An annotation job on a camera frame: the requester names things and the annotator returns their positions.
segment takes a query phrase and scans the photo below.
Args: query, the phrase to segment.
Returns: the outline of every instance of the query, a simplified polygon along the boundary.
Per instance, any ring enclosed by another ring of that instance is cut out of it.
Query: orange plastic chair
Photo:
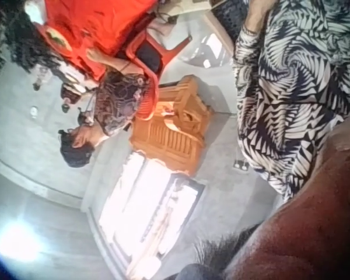
[[[179,45],[172,50],[167,50],[161,46],[147,31],[146,29],[139,32],[134,39],[126,47],[126,56],[137,66],[144,70],[145,75],[149,78],[149,89],[144,96],[135,117],[142,120],[150,120],[156,110],[156,105],[159,96],[159,79],[161,74],[165,70],[167,64],[177,56],[192,40],[191,36],[188,36]],[[147,65],[145,65],[136,55],[139,47],[143,43],[149,43],[158,53],[160,57],[160,65],[157,73],[154,73]]]

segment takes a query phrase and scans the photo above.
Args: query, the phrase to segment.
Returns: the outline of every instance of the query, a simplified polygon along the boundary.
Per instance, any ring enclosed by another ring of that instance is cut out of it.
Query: black and white patterned fabric
[[[265,36],[242,28],[234,72],[239,146],[287,200],[310,177],[328,133],[350,116],[350,6],[280,0]]]

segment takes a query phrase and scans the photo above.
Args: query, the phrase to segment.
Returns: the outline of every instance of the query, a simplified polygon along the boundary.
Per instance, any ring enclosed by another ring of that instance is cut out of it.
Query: red cloth
[[[97,47],[114,56],[125,42],[130,27],[156,0],[45,0],[46,26],[60,32],[72,47],[68,60],[99,80],[105,67],[86,57]]]

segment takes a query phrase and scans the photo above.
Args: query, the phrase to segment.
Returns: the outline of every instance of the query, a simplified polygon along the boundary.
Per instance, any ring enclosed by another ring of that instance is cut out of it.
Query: patterned dress
[[[284,200],[309,179],[329,131],[350,116],[345,2],[280,0],[265,36],[242,28],[236,41],[238,143]]]
[[[144,75],[123,75],[118,71],[106,73],[96,89],[94,119],[107,136],[115,135],[133,119],[147,85]]]

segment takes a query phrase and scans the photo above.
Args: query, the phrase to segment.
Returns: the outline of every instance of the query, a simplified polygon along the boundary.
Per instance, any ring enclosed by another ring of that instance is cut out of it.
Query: bright window
[[[133,153],[106,201],[100,226],[108,241],[130,258],[167,211],[168,223],[158,249],[163,256],[175,244],[202,190],[202,185],[186,176]]]

